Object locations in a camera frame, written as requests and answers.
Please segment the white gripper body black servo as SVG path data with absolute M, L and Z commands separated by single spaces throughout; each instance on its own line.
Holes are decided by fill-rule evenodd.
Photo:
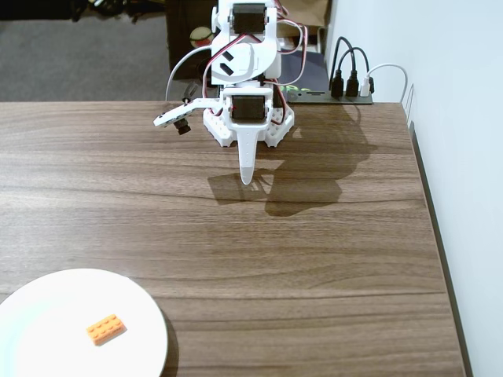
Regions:
M 222 116 L 230 130 L 265 130 L 272 117 L 270 87 L 227 87 L 222 91 Z

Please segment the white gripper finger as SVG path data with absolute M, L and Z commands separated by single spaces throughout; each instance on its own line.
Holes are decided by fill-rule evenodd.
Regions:
M 252 182 L 257 144 L 263 139 L 265 130 L 266 124 L 232 124 L 231 131 L 237 141 L 240 179 L 244 185 Z

